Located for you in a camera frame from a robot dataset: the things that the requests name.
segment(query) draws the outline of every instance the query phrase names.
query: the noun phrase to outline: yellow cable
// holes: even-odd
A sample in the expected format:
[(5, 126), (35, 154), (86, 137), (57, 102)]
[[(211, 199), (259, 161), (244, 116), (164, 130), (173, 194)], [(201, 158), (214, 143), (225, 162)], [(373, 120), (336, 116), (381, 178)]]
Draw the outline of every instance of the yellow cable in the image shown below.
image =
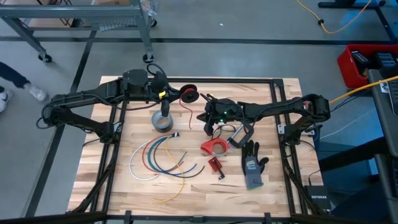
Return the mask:
[[(184, 171), (181, 169), (181, 167), (180, 167), (180, 165), (178, 164), (178, 162), (177, 162), (177, 161), (173, 158), (173, 156), (169, 153), (169, 150), (167, 150), (167, 142), (169, 141), (169, 138), (171, 138), (171, 136), (167, 137), (167, 139), (166, 139), (166, 141), (165, 141), (165, 144), (164, 144), (164, 149), (166, 150), (167, 155), (169, 155), (169, 157), (171, 158), (171, 160), (173, 160), (173, 162), (175, 163), (175, 165), (176, 165), (176, 166), (178, 167), (178, 169), (180, 170), (182, 177), (184, 177)], [(181, 193), (182, 189), (184, 188), (184, 184), (185, 184), (185, 178), (182, 178), (182, 185), (181, 185), (181, 188), (180, 188), (180, 190), (179, 190), (173, 197), (170, 197), (169, 199), (165, 199), (165, 200), (157, 200), (157, 199), (152, 199), (152, 200), (155, 201), (155, 202), (168, 202), (169, 200), (172, 200), (173, 198), (177, 197), (177, 196)]]
[[(313, 12), (311, 9), (307, 8), (306, 6), (304, 6), (299, 0), (296, 0), (296, 1), (297, 1), (297, 3), (299, 3), (304, 9), (306, 9), (308, 12), (311, 12), (311, 13), (318, 19), (318, 21), (321, 20), (321, 18), (319, 18), (319, 16), (318, 16), (315, 12)], [(340, 28), (340, 29), (338, 29), (338, 30), (336, 30), (336, 31), (330, 32), (330, 31), (326, 30), (326, 28), (325, 28), (325, 26), (323, 25), (323, 23), (321, 23), (322, 29), (323, 29), (326, 33), (328, 33), (328, 34), (337, 34), (338, 32), (343, 31), (343, 30), (346, 29), (349, 25), (351, 25), (351, 24), (362, 14), (363, 11), (365, 11), (365, 9), (369, 6), (369, 4), (370, 4), (371, 2), (372, 2), (372, 0), (369, 0), (368, 3), (363, 7), (363, 9), (358, 13), (358, 15), (356, 15), (356, 16), (354, 17), (354, 19), (352, 19), (351, 21), (349, 21), (349, 22), (347, 23), (347, 25), (343, 26), (342, 28)]]
[(361, 90), (363, 90), (363, 89), (366, 89), (366, 88), (369, 88), (369, 87), (378, 85), (378, 84), (380, 84), (380, 83), (385, 83), (385, 82), (389, 82), (389, 81), (393, 81), (393, 80), (397, 80), (397, 79), (398, 79), (398, 76), (392, 77), (392, 78), (387, 78), (387, 79), (385, 79), (385, 80), (380, 80), (380, 81), (375, 82), (375, 83), (367, 84), (367, 85), (362, 86), (362, 87), (359, 87), (359, 88), (357, 88), (357, 89), (355, 89), (355, 90), (353, 90), (353, 91), (349, 91), (348, 93), (346, 93), (346, 94), (344, 94), (344, 95), (341, 95), (341, 96), (337, 97), (336, 99), (334, 99), (334, 100), (332, 100), (332, 101), (329, 101), (329, 104), (332, 104), (332, 103), (334, 103), (334, 102), (336, 102), (336, 101), (339, 101), (339, 100), (341, 100), (342, 98), (344, 98), (344, 97), (346, 97), (346, 96), (348, 96), (348, 95), (351, 95), (351, 94), (353, 94), (353, 93), (356, 93), (357, 91), (361, 91)]

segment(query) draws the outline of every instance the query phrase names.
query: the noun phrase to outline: jeans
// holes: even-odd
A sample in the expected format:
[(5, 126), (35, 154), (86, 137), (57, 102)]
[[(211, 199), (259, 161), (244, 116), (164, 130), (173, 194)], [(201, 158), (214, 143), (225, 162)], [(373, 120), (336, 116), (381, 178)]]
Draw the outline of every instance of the jeans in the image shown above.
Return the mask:
[[(24, 88), (25, 84), (30, 83), (30, 81), (19, 72), (2, 62), (0, 62), (0, 77), (12, 82), (17, 88)], [(4, 87), (0, 85), (0, 93), (2, 92), (4, 92)]]

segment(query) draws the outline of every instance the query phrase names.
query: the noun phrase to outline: silver duct tape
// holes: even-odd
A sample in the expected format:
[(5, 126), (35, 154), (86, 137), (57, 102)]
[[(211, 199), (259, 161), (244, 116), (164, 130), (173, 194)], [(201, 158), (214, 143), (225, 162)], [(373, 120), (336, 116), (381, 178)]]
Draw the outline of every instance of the silver duct tape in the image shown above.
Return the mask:
[[(164, 119), (165, 123), (160, 123), (159, 124), (159, 121), (161, 119)], [(152, 115), (151, 121), (152, 121), (152, 125), (154, 126), (156, 131), (158, 131), (160, 133), (169, 132), (173, 128), (173, 118), (172, 118), (170, 113), (169, 113), (169, 115), (167, 117), (163, 117), (162, 116), (162, 112), (160, 110), (156, 111)]]

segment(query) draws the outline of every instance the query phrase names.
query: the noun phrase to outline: concrete floor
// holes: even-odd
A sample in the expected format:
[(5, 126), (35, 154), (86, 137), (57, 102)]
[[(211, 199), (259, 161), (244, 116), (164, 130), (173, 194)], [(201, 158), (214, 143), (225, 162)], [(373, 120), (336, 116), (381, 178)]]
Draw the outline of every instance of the concrete floor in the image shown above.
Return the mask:
[[(316, 0), (302, 0), (322, 15), (327, 28), (335, 30), (358, 11), (318, 9)], [(398, 8), (383, 11), (397, 29)], [(158, 26), (153, 37), (387, 40), (374, 11), (366, 11), (349, 29), (327, 35), (316, 19), (295, 1), (261, 0), (167, 0), (160, 2)], [(16, 35), (0, 21), (2, 36)], [(40, 36), (88, 37), (89, 32), (35, 32)], [(109, 31), (97, 37), (137, 37), (134, 31)], [(0, 61), (25, 75), (51, 96), (67, 93), (85, 43), (44, 42), (54, 62), (43, 64), (25, 42), (0, 42)], [(256, 45), (256, 44), (154, 44), (155, 61), (169, 76), (297, 77), (303, 94), (322, 94), (328, 99), (346, 91), (336, 58), (344, 46)], [(80, 83), (80, 90), (98, 86), (102, 75), (121, 75), (132, 68), (144, 68), (142, 44), (94, 43)], [(0, 115), (0, 219), (20, 217), (37, 178), (53, 129), (38, 130), (35, 121), (43, 104), (28, 93), (0, 80), (14, 90), (8, 109)], [(336, 131), (361, 114), (371, 111), (325, 142), (356, 146), (382, 135), (373, 99), (359, 98), (333, 112), (322, 134)], [(92, 107), (76, 110), (90, 116)], [(67, 127), (37, 215), (65, 212), (72, 191), (85, 133)]]

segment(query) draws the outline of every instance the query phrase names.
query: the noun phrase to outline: red wire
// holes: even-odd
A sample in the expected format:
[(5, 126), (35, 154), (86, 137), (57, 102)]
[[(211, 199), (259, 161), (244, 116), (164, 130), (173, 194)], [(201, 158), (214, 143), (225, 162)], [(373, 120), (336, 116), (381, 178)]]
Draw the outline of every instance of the red wire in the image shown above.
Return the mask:
[(149, 168), (149, 167), (147, 166), (147, 164), (145, 164), (145, 160), (144, 160), (145, 150), (147, 149), (148, 145), (150, 145), (153, 141), (155, 141), (156, 139), (160, 139), (160, 138), (162, 138), (162, 137), (165, 137), (165, 136), (169, 136), (169, 134), (166, 134), (166, 135), (163, 135), (163, 136), (159, 136), (159, 137), (153, 139), (152, 141), (148, 142), (148, 144), (145, 146), (144, 150), (142, 150), (142, 157), (141, 157), (141, 158), (142, 158), (142, 163), (144, 164), (144, 166), (145, 166), (147, 169), (149, 169), (150, 171), (155, 172), (155, 173), (159, 173), (159, 172), (157, 172), (157, 171), (155, 171), (155, 170), (152, 170), (151, 168)]
[[(194, 90), (193, 88), (189, 88), (189, 89), (185, 90), (185, 92), (183, 92), (183, 93), (181, 94), (181, 96), (184, 95), (184, 94), (186, 94), (186, 93), (188, 93), (188, 92), (190, 92), (190, 91), (195, 91), (195, 90)], [(181, 105), (183, 108), (185, 108), (185, 109), (191, 111), (191, 117), (189, 118), (189, 129), (192, 130), (192, 128), (191, 128), (191, 120), (192, 120), (193, 111), (192, 111), (190, 108), (187, 108), (186, 106), (184, 106), (184, 105), (181, 104), (181, 97), (180, 97), (180, 105)]]

